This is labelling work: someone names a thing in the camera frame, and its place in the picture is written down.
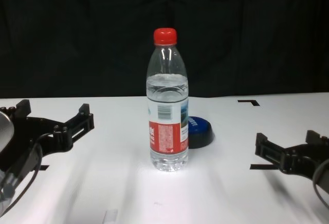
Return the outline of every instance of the barcode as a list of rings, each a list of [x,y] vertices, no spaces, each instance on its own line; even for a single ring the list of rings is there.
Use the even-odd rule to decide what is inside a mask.
[[[159,118],[159,120],[171,120],[172,119],[172,107],[158,105],[158,118]]]

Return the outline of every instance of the plastic water bottle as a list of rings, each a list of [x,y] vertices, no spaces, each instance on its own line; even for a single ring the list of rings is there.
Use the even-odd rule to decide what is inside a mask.
[[[175,29],[154,31],[146,81],[151,161],[162,171],[178,170],[188,161],[189,86],[176,42]]]

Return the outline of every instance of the water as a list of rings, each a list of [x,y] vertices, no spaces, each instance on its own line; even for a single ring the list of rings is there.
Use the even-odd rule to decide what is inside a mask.
[[[180,74],[156,74],[147,78],[147,97],[156,102],[179,102],[188,97],[188,80]],[[178,154],[160,154],[151,149],[151,161],[161,171],[176,171],[188,161],[188,148]]]

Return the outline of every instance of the white object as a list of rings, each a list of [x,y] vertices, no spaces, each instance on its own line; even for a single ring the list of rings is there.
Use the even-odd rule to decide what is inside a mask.
[[[14,135],[14,125],[9,117],[0,111],[0,152],[7,146]]]
[[[18,101],[0,100],[0,106]],[[107,210],[118,210],[116,224],[328,223],[329,212],[309,179],[272,171],[293,199],[285,202],[263,171],[249,167],[267,163],[254,154],[257,132],[283,147],[303,143],[308,129],[328,136],[329,94],[190,98],[190,114],[208,120],[216,137],[190,150],[187,167],[173,173],[150,162],[146,97],[30,102],[31,116],[58,121],[89,103],[95,129],[71,151],[45,157],[49,168],[0,224],[102,223]]]

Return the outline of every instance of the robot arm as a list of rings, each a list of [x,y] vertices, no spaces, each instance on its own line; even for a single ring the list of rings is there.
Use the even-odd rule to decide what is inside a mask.
[[[329,139],[308,130],[306,144],[283,148],[270,141],[262,133],[257,134],[255,154],[271,162],[271,165],[251,165],[250,169],[278,169],[284,174],[306,177],[313,182],[315,193],[329,209],[320,195],[317,185],[329,194]]]
[[[25,193],[41,166],[43,156],[69,151],[82,136],[94,129],[94,116],[83,104],[76,116],[65,123],[27,117],[30,102],[0,108],[0,216]],[[31,182],[9,207],[15,189],[34,170]]]

